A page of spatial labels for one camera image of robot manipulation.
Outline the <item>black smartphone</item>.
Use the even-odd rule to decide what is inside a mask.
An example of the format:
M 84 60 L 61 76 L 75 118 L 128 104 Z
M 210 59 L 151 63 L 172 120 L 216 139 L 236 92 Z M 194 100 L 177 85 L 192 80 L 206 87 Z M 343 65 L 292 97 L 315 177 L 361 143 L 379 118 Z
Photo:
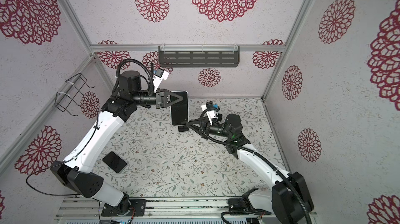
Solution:
M 185 125 L 189 120 L 189 95 L 187 91 L 184 91 L 184 106 L 180 108 L 170 109 L 171 111 L 171 122 L 173 126 Z

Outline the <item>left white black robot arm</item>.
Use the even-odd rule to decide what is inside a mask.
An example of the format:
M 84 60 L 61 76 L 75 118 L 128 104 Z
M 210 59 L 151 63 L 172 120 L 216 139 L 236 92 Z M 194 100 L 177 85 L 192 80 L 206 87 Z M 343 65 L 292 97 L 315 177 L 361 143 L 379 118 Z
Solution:
M 181 96 L 159 88 L 161 82 L 169 76 L 167 71 L 159 68 L 151 74 L 149 85 L 154 88 L 150 91 L 142 90 L 139 72 L 127 71 L 118 75 L 117 88 L 102 106 L 92 129 L 64 161 L 54 161 L 50 167 L 62 185 L 85 198 L 103 202 L 111 208 L 112 214 L 118 216 L 131 213 L 129 196 L 92 172 L 98 157 L 138 106 L 167 108 L 182 101 Z

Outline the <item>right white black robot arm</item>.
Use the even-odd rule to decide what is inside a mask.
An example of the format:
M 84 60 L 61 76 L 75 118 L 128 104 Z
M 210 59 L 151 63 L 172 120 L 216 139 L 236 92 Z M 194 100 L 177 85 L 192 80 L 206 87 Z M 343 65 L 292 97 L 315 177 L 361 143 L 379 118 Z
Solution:
M 220 122 L 221 116 L 209 118 L 202 114 L 186 126 L 214 143 L 225 146 L 228 153 L 251 168 L 271 189 L 271 194 L 262 193 L 258 188 L 234 201 L 227 212 L 221 214 L 224 223 L 226 215 L 275 215 L 282 224 L 297 224 L 301 220 L 311 223 L 310 212 L 314 204 L 304 177 L 290 173 L 273 164 L 261 155 L 242 132 L 240 116 L 229 114 Z

